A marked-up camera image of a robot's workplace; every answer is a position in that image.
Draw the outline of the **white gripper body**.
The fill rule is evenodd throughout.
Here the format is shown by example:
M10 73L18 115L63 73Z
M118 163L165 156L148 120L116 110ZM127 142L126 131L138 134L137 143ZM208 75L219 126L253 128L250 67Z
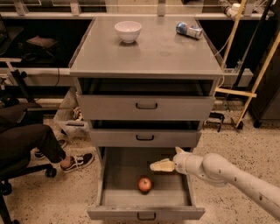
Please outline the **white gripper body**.
M180 152L173 157L175 170L181 174L200 175L204 172L202 166L203 157L190 152Z

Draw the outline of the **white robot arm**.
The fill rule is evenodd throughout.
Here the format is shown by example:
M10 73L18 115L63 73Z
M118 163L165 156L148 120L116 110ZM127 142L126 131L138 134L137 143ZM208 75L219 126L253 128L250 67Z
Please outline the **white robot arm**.
M262 209L280 220L280 188L251 175L223 156L208 153L204 157L175 148L172 160L165 158L154 162L150 169L154 172L173 172L193 175L210 185L223 187L230 184L247 195Z

